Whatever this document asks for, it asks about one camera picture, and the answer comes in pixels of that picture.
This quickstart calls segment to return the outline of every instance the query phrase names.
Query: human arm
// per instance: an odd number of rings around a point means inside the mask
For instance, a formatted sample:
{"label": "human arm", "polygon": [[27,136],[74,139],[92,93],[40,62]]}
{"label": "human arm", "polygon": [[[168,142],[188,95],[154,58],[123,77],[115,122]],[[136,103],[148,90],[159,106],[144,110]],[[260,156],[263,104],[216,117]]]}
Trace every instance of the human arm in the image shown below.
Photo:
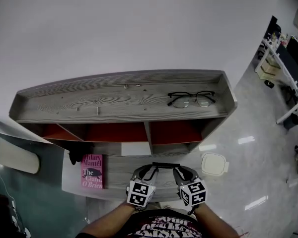
{"label": "human arm", "polygon": [[237,232],[219,218],[205,203],[194,210],[198,222],[203,225],[211,238],[238,238]]}
{"label": "human arm", "polygon": [[83,228],[81,233],[86,233],[97,238],[113,237],[129,220],[134,210],[133,205],[124,202],[115,210]]}

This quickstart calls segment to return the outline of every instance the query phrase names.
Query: black t-shirt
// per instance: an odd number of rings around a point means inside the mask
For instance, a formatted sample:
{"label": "black t-shirt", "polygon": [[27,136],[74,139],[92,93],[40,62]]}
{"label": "black t-shirt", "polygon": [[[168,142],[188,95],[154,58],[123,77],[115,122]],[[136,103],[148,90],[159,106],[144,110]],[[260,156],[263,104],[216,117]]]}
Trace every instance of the black t-shirt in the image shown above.
{"label": "black t-shirt", "polygon": [[[201,225],[193,218],[170,209],[149,210],[133,214],[116,238],[206,238]],[[94,238],[81,233],[76,238]]]}

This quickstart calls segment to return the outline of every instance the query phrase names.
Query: white lamp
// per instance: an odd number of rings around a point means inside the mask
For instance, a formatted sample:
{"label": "white lamp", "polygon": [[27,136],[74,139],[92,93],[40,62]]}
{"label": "white lamp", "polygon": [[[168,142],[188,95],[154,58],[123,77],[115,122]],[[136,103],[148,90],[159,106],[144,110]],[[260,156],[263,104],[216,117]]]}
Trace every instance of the white lamp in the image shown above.
{"label": "white lamp", "polygon": [[0,164],[31,174],[39,172],[39,157],[0,138]]}

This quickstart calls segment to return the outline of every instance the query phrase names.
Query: white marker cube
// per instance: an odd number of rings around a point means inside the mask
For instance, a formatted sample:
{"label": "white marker cube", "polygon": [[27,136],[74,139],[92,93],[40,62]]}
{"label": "white marker cube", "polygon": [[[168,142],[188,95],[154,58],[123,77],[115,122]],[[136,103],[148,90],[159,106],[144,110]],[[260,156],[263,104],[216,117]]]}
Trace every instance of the white marker cube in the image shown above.
{"label": "white marker cube", "polygon": [[145,207],[151,200],[155,186],[131,180],[127,203]]}
{"label": "white marker cube", "polygon": [[189,185],[180,186],[180,197],[190,206],[204,203],[207,200],[207,187],[205,182],[202,180]]}

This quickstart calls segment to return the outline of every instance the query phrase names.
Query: pink book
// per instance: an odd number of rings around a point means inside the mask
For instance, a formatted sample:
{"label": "pink book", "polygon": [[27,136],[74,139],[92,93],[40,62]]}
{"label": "pink book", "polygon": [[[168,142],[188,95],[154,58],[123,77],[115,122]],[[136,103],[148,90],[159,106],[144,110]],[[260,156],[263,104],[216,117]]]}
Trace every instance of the pink book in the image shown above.
{"label": "pink book", "polygon": [[81,161],[81,185],[86,188],[103,188],[103,156],[85,154]]}

